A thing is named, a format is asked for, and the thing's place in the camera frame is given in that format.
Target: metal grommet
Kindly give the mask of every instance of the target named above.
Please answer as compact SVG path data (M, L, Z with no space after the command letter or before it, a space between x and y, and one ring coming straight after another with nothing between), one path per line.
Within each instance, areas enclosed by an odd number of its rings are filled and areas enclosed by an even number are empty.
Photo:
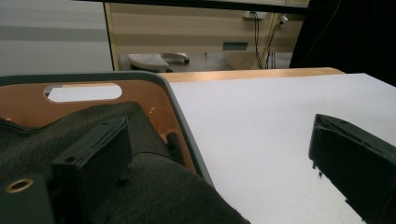
M35 181L31 178L24 178L24 179L14 181L6 187L6 192L7 193L21 192L25 189L30 188L30 186L32 186L34 182Z

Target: power outlet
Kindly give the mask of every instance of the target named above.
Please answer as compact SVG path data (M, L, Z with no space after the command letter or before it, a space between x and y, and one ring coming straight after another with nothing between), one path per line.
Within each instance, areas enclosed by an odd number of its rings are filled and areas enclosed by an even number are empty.
M247 19L254 19L254 18L256 18L255 15L254 15L254 12L257 13L257 18L259 18L259 20L265 19L265 16L267 15L266 12L245 11L245 12L244 12L244 18L247 18Z

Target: wall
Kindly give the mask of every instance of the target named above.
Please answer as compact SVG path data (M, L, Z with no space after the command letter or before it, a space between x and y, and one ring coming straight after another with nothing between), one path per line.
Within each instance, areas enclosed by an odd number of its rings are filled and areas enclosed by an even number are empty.
M0 74L111 71L102 3L0 1Z
M244 11L191 7L106 4L113 58L128 53L229 52L234 69L255 68L255 22ZM273 32L280 14L260 20L259 50ZM293 52L302 20L278 29L272 47ZM223 42L247 42L246 50L223 50Z

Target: wooden table edge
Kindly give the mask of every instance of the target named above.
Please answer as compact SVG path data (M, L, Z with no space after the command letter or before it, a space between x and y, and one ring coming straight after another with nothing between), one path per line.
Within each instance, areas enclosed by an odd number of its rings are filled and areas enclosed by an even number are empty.
M331 67L159 73L160 76L163 76L169 82L213 81L260 77L310 77L342 74L344 74L344 72Z

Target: white table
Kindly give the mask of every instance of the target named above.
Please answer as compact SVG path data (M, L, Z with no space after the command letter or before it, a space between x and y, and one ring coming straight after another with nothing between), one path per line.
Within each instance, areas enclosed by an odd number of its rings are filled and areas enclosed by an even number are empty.
M171 83L221 196L251 223L361 218L308 159L315 115L396 146L396 88L365 74Z

